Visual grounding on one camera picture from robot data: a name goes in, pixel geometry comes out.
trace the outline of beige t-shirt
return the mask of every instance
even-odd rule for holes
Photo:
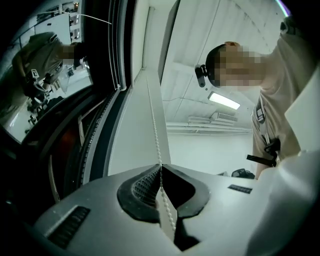
[[[265,124],[270,139],[280,140],[279,160],[296,155],[300,151],[297,138],[291,129],[285,112],[305,88],[317,59],[308,42],[297,35],[281,34],[271,57],[277,63],[276,82],[269,89],[261,89],[260,95],[265,110]],[[265,152],[267,145],[260,134],[259,122],[252,114],[253,155],[265,159],[272,156]]]

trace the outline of air conditioner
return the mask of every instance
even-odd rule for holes
[[[236,123],[238,121],[238,118],[228,115],[228,114],[223,114],[223,113],[213,113],[212,120],[214,121],[220,121],[220,122],[226,122],[226,123]]]

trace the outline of metal chain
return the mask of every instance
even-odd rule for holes
[[[153,124],[153,133],[154,133],[154,139],[155,139],[155,147],[156,147],[156,152],[157,152],[157,155],[158,155],[158,162],[160,164],[160,191],[161,191],[161,196],[163,198],[165,210],[166,210],[166,212],[168,214],[168,217],[169,217],[169,220],[170,220],[170,225],[171,225],[173,231],[176,231],[176,224],[174,222],[174,219],[172,218],[172,214],[170,212],[170,208],[169,208],[169,204],[168,204],[168,199],[166,198],[165,190],[164,190],[164,187],[163,187],[162,159],[161,159],[161,152],[160,152],[160,147],[159,147],[157,127],[156,127],[156,119],[155,119],[155,114],[154,114],[154,108],[153,108],[152,101],[151,101],[148,78],[146,78],[146,85],[147,85],[148,94],[149,94],[151,116],[152,116],[152,124]]]

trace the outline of light fixture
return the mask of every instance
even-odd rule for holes
[[[211,92],[208,99],[212,102],[220,103],[222,105],[228,106],[235,110],[237,110],[240,107],[239,103],[236,103],[235,101],[229,98],[223,97],[215,92]]]

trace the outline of wall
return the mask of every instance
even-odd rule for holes
[[[171,162],[158,73],[155,70],[141,70],[115,134],[109,175],[158,163],[147,80],[162,162]]]
[[[145,32],[149,12],[148,0],[137,0],[134,10],[132,32],[132,78],[137,77],[142,68]]]
[[[256,164],[246,160],[252,154],[252,134],[232,136],[168,135],[171,163],[208,174],[245,168],[255,173]]]

